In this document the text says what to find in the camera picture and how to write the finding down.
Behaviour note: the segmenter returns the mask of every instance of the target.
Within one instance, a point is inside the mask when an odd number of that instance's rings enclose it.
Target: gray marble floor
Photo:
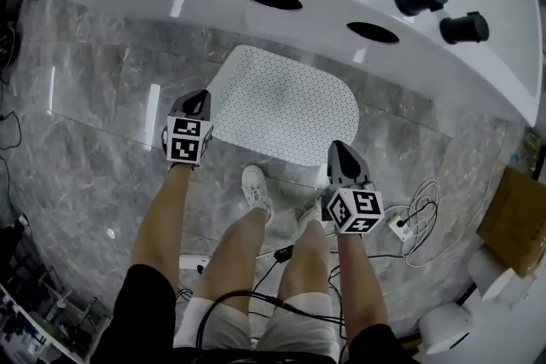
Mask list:
[[[480,245],[474,230],[518,149],[522,126],[442,107],[320,55],[228,32],[105,16],[62,0],[25,0],[20,24],[21,53],[9,70],[2,104],[3,114],[16,111],[22,133],[21,145],[3,153],[11,196],[29,217],[45,262],[80,295],[98,296],[113,307],[131,242],[167,170],[157,140],[169,106],[184,91],[206,86],[241,43],[311,64],[351,87],[361,114],[353,146],[386,203],[407,203],[426,179],[439,181],[438,224],[413,255],[415,263],[459,236],[491,185],[477,219],[440,259],[421,269],[404,260],[373,260],[396,333],[412,332],[428,309],[458,298],[468,285],[466,263]],[[152,84],[160,86],[153,133],[145,126]],[[12,118],[0,124],[0,136],[2,147],[17,140]],[[215,141],[192,175],[181,253],[211,254],[244,213],[240,175],[248,163],[267,172],[276,202],[262,253],[293,242],[296,217],[325,185],[323,169]],[[4,194],[5,177],[0,189]],[[0,207],[8,220],[6,205]],[[366,236],[365,244],[369,254],[400,252],[385,226]],[[261,257],[257,278],[272,263],[272,255]],[[332,255],[332,267],[336,263]],[[262,292],[276,292],[282,270],[273,270]],[[185,286],[195,287],[197,280],[195,272],[181,273]],[[179,315],[184,306],[177,306]],[[259,335],[264,319],[253,316],[252,323]]]

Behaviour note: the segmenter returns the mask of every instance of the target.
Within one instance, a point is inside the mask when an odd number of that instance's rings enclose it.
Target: human leg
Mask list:
[[[250,165],[243,171],[242,188],[251,210],[222,236],[184,312],[174,339],[175,347],[195,346],[197,328],[214,301],[229,292],[253,288],[256,256],[264,243],[265,225],[273,216],[272,205],[264,173],[257,166]],[[203,347],[250,347],[248,304],[247,297],[235,297],[219,304],[207,321]]]
[[[285,268],[278,297],[308,314],[332,316],[328,294],[329,248],[318,205],[300,220],[303,233],[293,247],[292,259]],[[275,309],[258,350],[308,352],[339,359],[340,345],[334,325]]]
[[[158,270],[174,291],[190,172],[191,166],[186,164],[171,168],[138,229],[131,254],[131,265],[144,264]]]

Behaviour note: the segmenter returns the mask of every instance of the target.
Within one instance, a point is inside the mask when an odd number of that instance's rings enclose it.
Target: sneaker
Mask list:
[[[313,220],[317,220],[321,223],[323,228],[326,228],[326,225],[328,224],[328,222],[322,220],[320,199],[315,200],[315,204],[298,219],[299,236],[304,233],[307,224]]]
[[[251,208],[261,208],[268,212],[265,225],[269,225],[274,216],[273,203],[267,190],[267,182],[262,169],[254,164],[247,165],[242,171],[241,188]]]
[[[25,214],[20,215],[19,223],[22,224],[23,227],[25,228],[24,232],[25,232],[26,235],[31,235],[32,234],[30,224],[29,224],[28,219],[26,218]]]

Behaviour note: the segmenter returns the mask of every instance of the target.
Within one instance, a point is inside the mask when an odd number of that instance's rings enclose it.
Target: white shorts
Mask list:
[[[322,292],[309,292],[289,298],[286,303],[313,315],[332,316],[332,299]],[[212,300],[191,298],[174,337],[174,347],[195,347],[195,338],[203,316]],[[336,362],[340,358],[340,343],[336,327],[320,321],[276,308],[256,350],[275,352],[308,352],[327,355]],[[205,324],[203,349],[251,349],[248,315],[238,309],[219,304]]]

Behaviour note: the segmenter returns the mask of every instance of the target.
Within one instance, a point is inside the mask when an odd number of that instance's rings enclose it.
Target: perforated mat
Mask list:
[[[331,74],[238,46],[208,87],[213,135],[297,165],[322,165],[333,140],[351,144],[358,105]]]

